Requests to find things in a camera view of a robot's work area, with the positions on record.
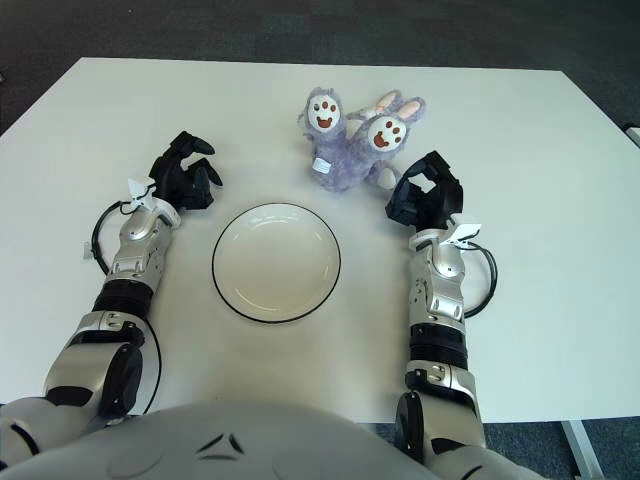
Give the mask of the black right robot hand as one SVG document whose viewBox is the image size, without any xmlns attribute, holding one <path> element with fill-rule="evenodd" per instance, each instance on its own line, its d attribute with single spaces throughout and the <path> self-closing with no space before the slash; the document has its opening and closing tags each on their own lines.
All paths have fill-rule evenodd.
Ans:
<svg viewBox="0 0 640 480">
<path fill-rule="evenodd" d="M 411 178 L 423 175 L 434 186 L 425 192 Z M 447 220 L 463 211 L 463 188 L 450 166 L 437 152 L 427 153 L 400 177 L 385 212 L 390 220 L 413 226 L 417 232 L 447 229 Z"/>
</svg>

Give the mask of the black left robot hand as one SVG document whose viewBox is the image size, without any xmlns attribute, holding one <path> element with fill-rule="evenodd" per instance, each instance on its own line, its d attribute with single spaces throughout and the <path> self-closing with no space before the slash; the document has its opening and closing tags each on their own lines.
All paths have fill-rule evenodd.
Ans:
<svg viewBox="0 0 640 480">
<path fill-rule="evenodd" d="M 168 202 L 177 211 L 207 209 L 214 201 L 211 186 L 223 186 L 219 174 L 205 157 L 182 167 L 182 161 L 194 153 L 214 155 L 215 149 L 205 140 L 182 131 L 156 159 L 149 173 L 156 187 L 153 196 Z"/>
</svg>

